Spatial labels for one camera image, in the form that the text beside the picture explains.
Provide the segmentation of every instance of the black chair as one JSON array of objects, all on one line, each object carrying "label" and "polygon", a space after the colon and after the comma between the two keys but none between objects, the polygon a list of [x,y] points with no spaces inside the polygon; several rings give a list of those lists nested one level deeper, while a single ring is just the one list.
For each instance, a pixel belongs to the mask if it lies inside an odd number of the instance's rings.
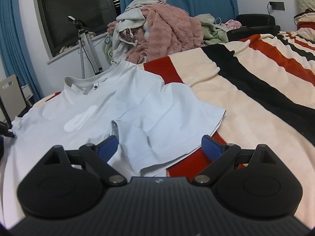
[{"label": "black chair", "polygon": [[277,35],[280,32],[280,26],[276,25],[275,18],[268,14],[241,14],[236,20],[245,27],[228,31],[229,41],[238,41],[253,34]]}]

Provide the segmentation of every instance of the white cloth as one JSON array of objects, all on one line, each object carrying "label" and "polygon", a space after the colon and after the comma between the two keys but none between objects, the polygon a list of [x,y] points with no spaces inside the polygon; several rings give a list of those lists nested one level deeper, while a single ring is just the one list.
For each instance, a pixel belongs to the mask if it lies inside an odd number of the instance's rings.
[{"label": "white cloth", "polygon": [[121,59],[125,59],[125,54],[130,50],[135,43],[129,43],[119,35],[120,32],[126,29],[141,27],[145,23],[145,17],[142,15],[140,7],[147,4],[165,4],[166,0],[134,0],[125,9],[125,12],[120,14],[116,20],[118,21],[112,37],[112,58],[111,64],[118,63]]},{"label": "white cloth", "polygon": [[132,8],[141,8],[148,4],[166,4],[166,0],[133,0],[125,9],[129,11]]},{"label": "white cloth", "polygon": [[108,164],[128,180],[154,176],[199,148],[224,112],[198,100],[187,85],[164,85],[160,76],[126,61],[90,79],[66,77],[60,95],[12,122],[16,138],[5,144],[5,226],[24,217],[18,184],[52,146],[77,149],[115,134],[119,147]]}]

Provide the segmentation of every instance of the striped blanket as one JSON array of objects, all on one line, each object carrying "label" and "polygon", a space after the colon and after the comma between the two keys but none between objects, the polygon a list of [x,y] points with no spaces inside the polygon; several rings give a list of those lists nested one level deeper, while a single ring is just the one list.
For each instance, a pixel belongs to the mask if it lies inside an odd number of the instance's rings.
[{"label": "striped blanket", "polygon": [[[226,109],[215,138],[255,149],[267,144],[297,177],[303,198],[295,214],[315,226],[315,44],[281,32],[197,48],[144,64],[165,83],[183,82]],[[196,175],[210,163],[201,150],[169,168]]]}]

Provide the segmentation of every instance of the window sill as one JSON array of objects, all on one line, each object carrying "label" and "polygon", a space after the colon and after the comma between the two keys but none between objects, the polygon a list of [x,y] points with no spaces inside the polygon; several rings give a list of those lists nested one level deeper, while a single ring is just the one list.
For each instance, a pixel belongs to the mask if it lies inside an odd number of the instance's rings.
[{"label": "window sill", "polygon": [[[103,38],[103,37],[105,37],[105,36],[106,36],[106,34],[100,34],[100,35],[98,35],[98,36],[95,36],[95,37],[91,38],[91,41],[93,42],[93,41],[95,41],[95,40],[97,40],[97,39],[100,39],[100,38]],[[62,52],[61,54],[59,54],[59,55],[53,57],[52,59],[48,60],[48,61],[47,61],[47,64],[49,65],[49,64],[52,63],[53,61],[55,61],[55,60],[57,60],[57,59],[59,59],[59,58],[65,56],[65,55],[68,54],[69,52],[72,52],[72,51],[74,51],[74,50],[76,50],[76,49],[78,49],[78,48],[79,48],[79,45],[77,44],[77,45],[73,46],[72,48],[67,49],[65,52]]]}]

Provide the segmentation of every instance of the white logo print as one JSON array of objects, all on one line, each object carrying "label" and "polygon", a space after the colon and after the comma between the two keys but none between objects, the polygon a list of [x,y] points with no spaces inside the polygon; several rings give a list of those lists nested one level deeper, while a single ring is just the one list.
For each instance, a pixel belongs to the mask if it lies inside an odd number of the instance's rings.
[{"label": "white logo print", "polygon": [[74,130],[79,130],[82,128],[83,124],[91,117],[91,115],[95,112],[97,106],[90,106],[85,112],[76,115],[73,119],[69,120],[64,129],[67,132],[71,132]]}]

